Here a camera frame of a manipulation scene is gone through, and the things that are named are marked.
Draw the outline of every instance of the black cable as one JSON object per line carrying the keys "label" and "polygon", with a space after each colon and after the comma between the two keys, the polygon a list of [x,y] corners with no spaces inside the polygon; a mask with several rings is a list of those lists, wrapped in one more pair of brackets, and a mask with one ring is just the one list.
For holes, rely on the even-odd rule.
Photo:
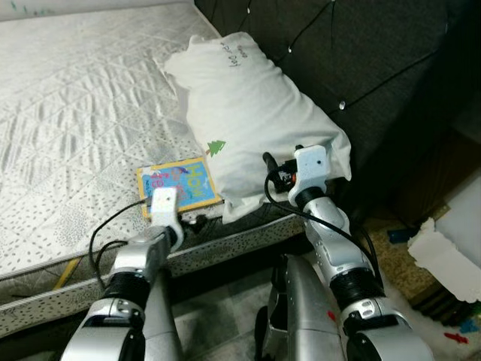
{"label": "black cable", "polygon": [[97,272],[97,269],[95,267],[95,261],[93,259],[93,242],[95,240],[95,237],[97,236],[97,233],[102,229],[104,228],[110,221],[112,221],[113,218],[117,217],[119,214],[127,211],[128,209],[132,208],[132,207],[135,207],[136,205],[142,205],[143,203],[145,203],[145,199],[142,199],[141,201],[138,201],[138,202],[135,202],[135,203],[132,203],[131,205],[128,205],[124,208],[122,208],[120,211],[116,212],[113,216],[109,217],[106,221],[104,221],[100,226],[97,227],[97,229],[95,231],[93,231],[92,233],[92,237],[90,238],[90,243],[89,243],[89,263],[90,263],[90,267],[92,267],[92,269],[94,270],[95,272],[95,277],[97,278],[97,281],[98,281],[98,284],[100,285],[100,287],[102,288],[102,290],[105,290],[105,285],[104,285],[104,281],[102,280],[101,278],[101,275],[99,272]]}
{"label": "black cable", "polygon": [[[368,243],[369,252],[371,253],[373,261],[376,263],[375,265],[373,264],[373,267],[376,267],[377,270],[379,271],[379,262],[377,260],[376,248],[374,247],[373,241],[372,241],[371,237],[369,236],[369,233],[360,224],[356,224],[355,227],[360,231],[360,233],[362,234],[362,236],[365,238],[366,242]],[[378,281],[381,283],[381,286],[383,286],[383,279],[381,278],[380,272],[379,272],[378,275],[376,275],[376,278],[378,278]]]}
{"label": "black cable", "polygon": [[[379,264],[377,262],[377,258],[375,258],[376,257],[375,251],[374,251],[374,253],[367,252],[365,247],[363,247],[361,244],[356,242],[355,239],[350,234],[344,232],[342,229],[336,227],[334,224],[326,222],[325,220],[321,220],[320,218],[314,217],[312,214],[304,213],[303,211],[299,211],[297,209],[294,209],[294,208],[291,208],[291,207],[286,207],[285,205],[281,205],[274,198],[272,198],[271,193],[269,192],[269,181],[271,180],[271,176],[273,174],[275,174],[276,172],[279,172],[279,168],[274,169],[273,171],[270,171],[268,173],[268,176],[265,178],[265,182],[264,182],[264,192],[265,192],[265,195],[268,197],[269,202],[273,206],[278,207],[279,209],[282,209],[283,211],[293,213],[293,214],[297,214],[298,216],[301,216],[303,218],[307,218],[308,220],[313,220],[314,222],[320,223],[323,226],[329,228],[330,230],[336,232],[338,235],[342,235],[344,238],[351,241],[353,244],[355,244],[357,247],[359,247],[361,249],[361,251],[365,254],[365,256],[368,258],[369,262],[373,266],[374,274],[376,276],[376,279],[380,282],[380,284],[382,286],[383,285],[383,279],[381,278],[381,272],[379,270]],[[374,245],[372,243],[372,240],[369,238],[369,235],[367,235],[366,241],[369,244],[369,248],[374,249]]]}
{"label": "black cable", "polygon": [[[100,261],[102,259],[102,255],[104,254],[104,252],[113,244],[128,244],[127,241],[119,241],[119,240],[115,240],[115,241],[111,241],[111,242],[108,242],[107,244],[104,244],[104,246],[100,249],[100,251],[98,252],[97,254],[97,259],[95,260],[95,273],[97,275],[101,275],[101,272],[100,272]],[[105,284],[104,284],[104,281],[101,279],[101,287],[103,289],[105,289]]]}

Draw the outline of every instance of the children's book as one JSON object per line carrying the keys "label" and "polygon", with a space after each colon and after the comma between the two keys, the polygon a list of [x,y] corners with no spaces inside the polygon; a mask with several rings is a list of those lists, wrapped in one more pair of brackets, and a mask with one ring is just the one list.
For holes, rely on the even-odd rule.
{"label": "children's book", "polygon": [[[141,199],[151,197],[155,188],[176,187],[179,211],[201,208],[222,201],[216,194],[202,157],[139,168],[137,179]],[[150,207],[143,205],[142,213],[145,217],[150,217]]]}

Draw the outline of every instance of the mattress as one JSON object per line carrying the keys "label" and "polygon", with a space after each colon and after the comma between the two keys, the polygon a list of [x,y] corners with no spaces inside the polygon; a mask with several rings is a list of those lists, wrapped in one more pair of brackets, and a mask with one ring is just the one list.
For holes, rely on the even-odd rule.
{"label": "mattress", "polygon": [[[88,307],[89,237],[139,199],[136,168],[201,155],[160,71],[194,34],[219,36],[189,3],[0,23],[0,337]],[[269,207],[228,227],[206,212],[174,276],[302,232]],[[95,248],[146,226],[133,208]]]}

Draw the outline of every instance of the headboard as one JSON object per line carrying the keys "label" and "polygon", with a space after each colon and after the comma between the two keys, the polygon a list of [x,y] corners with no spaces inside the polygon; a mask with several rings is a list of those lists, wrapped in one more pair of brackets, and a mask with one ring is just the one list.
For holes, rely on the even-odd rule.
{"label": "headboard", "polygon": [[221,35],[251,34],[344,129],[353,179],[341,183],[335,197],[358,219],[402,180],[479,89],[476,0],[195,3]]}

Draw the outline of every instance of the white pillow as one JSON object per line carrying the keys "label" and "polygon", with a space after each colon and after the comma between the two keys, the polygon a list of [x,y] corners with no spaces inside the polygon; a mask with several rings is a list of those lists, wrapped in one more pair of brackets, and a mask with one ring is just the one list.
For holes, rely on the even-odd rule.
{"label": "white pillow", "polygon": [[186,51],[165,63],[164,72],[189,91],[187,122],[225,199],[224,223],[265,201],[264,152],[281,164],[293,158],[296,144],[321,144],[331,163],[329,178],[351,178],[346,134],[248,34],[209,41],[194,35]]}

